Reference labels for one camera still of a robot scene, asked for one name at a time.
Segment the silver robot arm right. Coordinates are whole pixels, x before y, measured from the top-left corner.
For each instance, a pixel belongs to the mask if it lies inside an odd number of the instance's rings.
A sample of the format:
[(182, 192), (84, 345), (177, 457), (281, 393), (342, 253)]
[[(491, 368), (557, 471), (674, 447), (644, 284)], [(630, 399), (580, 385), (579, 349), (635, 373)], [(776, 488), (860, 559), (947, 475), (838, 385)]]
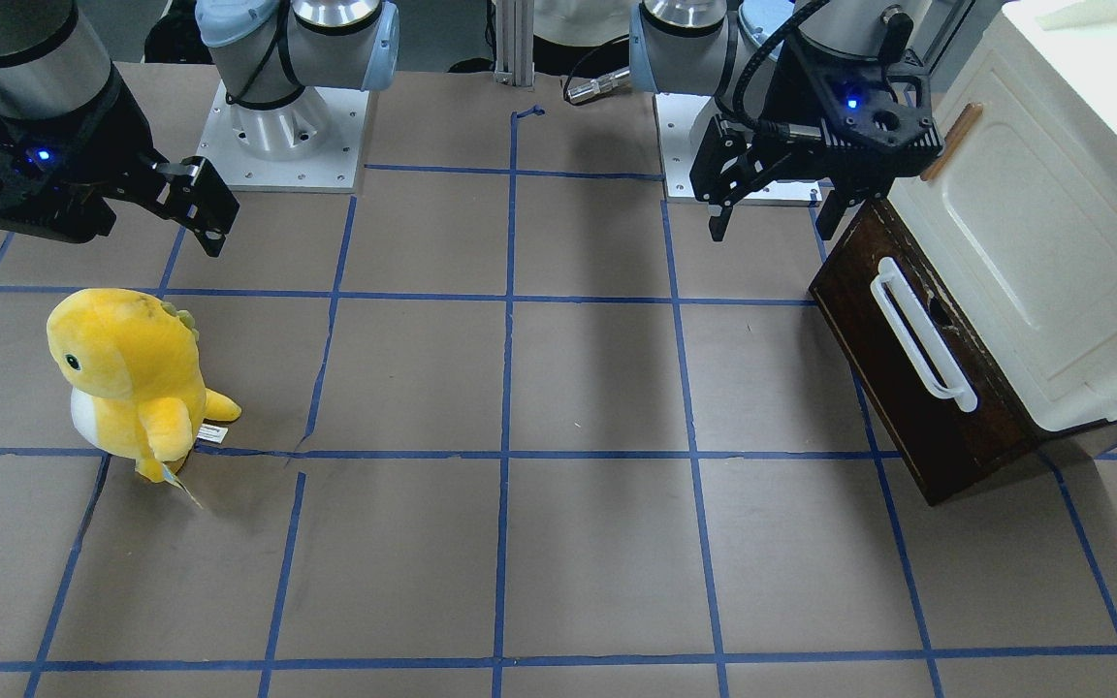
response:
[[(292, 159), (330, 138), (322, 88), (384, 90), (399, 17), (389, 1), (199, 1), (195, 25), (236, 137)], [(0, 230), (86, 243), (108, 199), (187, 227), (220, 255), (239, 203), (206, 156), (172, 162), (75, 1), (0, 1)]]

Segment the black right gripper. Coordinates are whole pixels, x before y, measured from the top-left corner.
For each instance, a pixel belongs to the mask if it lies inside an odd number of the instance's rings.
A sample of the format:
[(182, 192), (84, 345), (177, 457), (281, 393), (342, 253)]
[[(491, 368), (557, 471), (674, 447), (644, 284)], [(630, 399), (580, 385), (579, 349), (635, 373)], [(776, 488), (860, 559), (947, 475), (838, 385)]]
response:
[(220, 257), (239, 202), (211, 160), (169, 162), (152, 145), (136, 97), (108, 80), (87, 105), (52, 118), (0, 114), (0, 230), (66, 243), (109, 235), (107, 199), (145, 208)]

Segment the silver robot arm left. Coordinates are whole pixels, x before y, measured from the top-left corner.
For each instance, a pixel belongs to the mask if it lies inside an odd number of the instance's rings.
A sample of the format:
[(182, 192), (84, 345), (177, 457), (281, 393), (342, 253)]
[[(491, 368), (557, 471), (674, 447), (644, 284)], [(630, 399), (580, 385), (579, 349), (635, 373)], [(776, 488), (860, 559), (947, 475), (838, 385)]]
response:
[(911, 51), (925, 1), (642, 1), (628, 34), (634, 84), (701, 94), (688, 181), (714, 241), (733, 207), (781, 181), (828, 180), (830, 239), (848, 208), (885, 199), (945, 144)]

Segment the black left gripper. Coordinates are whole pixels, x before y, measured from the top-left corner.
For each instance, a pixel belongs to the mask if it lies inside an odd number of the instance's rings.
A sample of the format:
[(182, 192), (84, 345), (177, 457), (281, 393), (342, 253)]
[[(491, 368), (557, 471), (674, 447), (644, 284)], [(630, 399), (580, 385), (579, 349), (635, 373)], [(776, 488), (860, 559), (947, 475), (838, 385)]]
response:
[(886, 195), (895, 178), (917, 176), (942, 154), (927, 75), (913, 54), (894, 65), (852, 61), (789, 39), (736, 99), (744, 73), (737, 66), (719, 86), (690, 169), (713, 242), (723, 242), (733, 204), (750, 193), (822, 178), (832, 190), (818, 235), (832, 241), (850, 208)]

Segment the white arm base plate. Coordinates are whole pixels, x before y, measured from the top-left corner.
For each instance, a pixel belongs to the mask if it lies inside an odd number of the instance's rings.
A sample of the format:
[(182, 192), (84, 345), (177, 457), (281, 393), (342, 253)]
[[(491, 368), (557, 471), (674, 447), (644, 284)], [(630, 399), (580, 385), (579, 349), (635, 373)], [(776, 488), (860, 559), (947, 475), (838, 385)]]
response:
[(375, 93), (309, 87), (280, 108), (226, 101), (218, 84), (198, 154), (233, 191), (354, 194)]
[[(717, 106), (710, 96), (682, 93), (657, 93), (653, 106), (666, 195), (674, 202), (696, 204), (699, 200), (688, 173)], [(821, 202), (823, 195), (815, 181), (775, 181), (745, 197), (741, 204), (815, 207)]]

